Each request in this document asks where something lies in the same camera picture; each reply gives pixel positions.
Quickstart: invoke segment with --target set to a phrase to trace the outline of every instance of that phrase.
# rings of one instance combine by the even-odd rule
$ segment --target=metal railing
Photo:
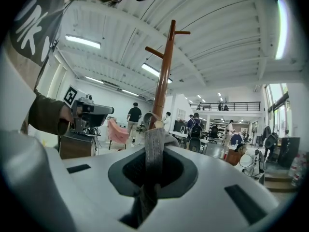
[[[260,111],[259,101],[251,102],[228,102],[228,103],[192,103],[191,108],[194,111],[209,111],[209,110],[219,110],[219,111]]]

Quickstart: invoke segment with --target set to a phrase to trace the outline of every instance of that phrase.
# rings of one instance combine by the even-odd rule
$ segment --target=wooden coat rack
[[[145,50],[156,55],[161,58],[162,66],[159,76],[158,85],[156,87],[155,92],[155,100],[153,106],[153,113],[158,115],[160,119],[162,119],[163,107],[166,99],[166,91],[168,89],[168,79],[170,72],[170,65],[172,61],[173,54],[173,46],[174,46],[174,36],[175,34],[191,34],[189,31],[176,31],[176,21],[172,20],[170,28],[169,28],[169,36],[166,42],[164,54],[150,48],[146,47]],[[154,127],[155,118],[152,117],[149,128],[152,129]]]

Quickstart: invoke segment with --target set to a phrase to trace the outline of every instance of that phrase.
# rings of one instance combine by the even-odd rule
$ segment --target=beige pants
[[[232,137],[231,135],[226,135],[224,146],[229,146],[230,145],[231,137]]]
[[[138,122],[133,122],[133,121],[128,121],[127,123],[127,132],[129,133],[129,135],[131,134],[131,130],[132,130],[131,137],[135,138],[137,124]]]

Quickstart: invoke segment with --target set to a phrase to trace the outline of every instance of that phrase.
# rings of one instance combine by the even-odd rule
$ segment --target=fluorescent light
[[[154,74],[155,76],[159,77],[160,76],[160,72],[157,71],[156,69],[154,69],[153,67],[149,66],[148,64],[143,63],[143,65],[141,66],[144,70],[149,71],[151,74]],[[172,83],[173,80],[172,79],[168,79],[168,83]]]
[[[82,37],[77,37],[77,36],[72,36],[72,35],[66,34],[66,39],[68,41],[73,41],[73,42],[77,42],[77,43],[81,43],[81,44],[86,44],[86,45],[95,47],[97,49],[101,48],[101,43],[100,42],[86,40],[86,39],[84,39]]]
[[[122,90],[123,92],[125,92],[125,93],[128,93],[128,94],[131,94],[131,95],[135,95],[135,96],[139,96],[139,95],[137,95],[137,94],[134,94],[134,93],[132,93],[132,92],[130,92],[130,91],[127,91],[127,90]]]
[[[92,81],[95,81],[95,82],[98,82],[98,83],[102,83],[102,84],[104,84],[104,82],[99,81],[99,80],[94,79],[94,78],[91,78],[91,77],[89,77],[89,76],[85,76],[85,78],[87,78],[87,79],[89,79],[89,80],[92,80]]]
[[[276,59],[281,59],[283,57],[286,38],[288,34],[288,15],[287,15],[286,3],[284,0],[278,0],[278,8],[280,14],[280,37],[276,53]]]
[[[55,55],[55,58],[59,61],[59,63],[61,64],[61,61],[59,59],[59,57],[57,55]]]

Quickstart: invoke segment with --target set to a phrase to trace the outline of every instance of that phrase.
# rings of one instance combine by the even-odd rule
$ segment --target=pink cloth
[[[108,126],[108,137],[110,140],[120,143],[120,144],[125,144],[126,141],[129,138],[129,133],[127,132],[126,128],[121,128],[118,126],[112,118],[108,120],[107,123]]]

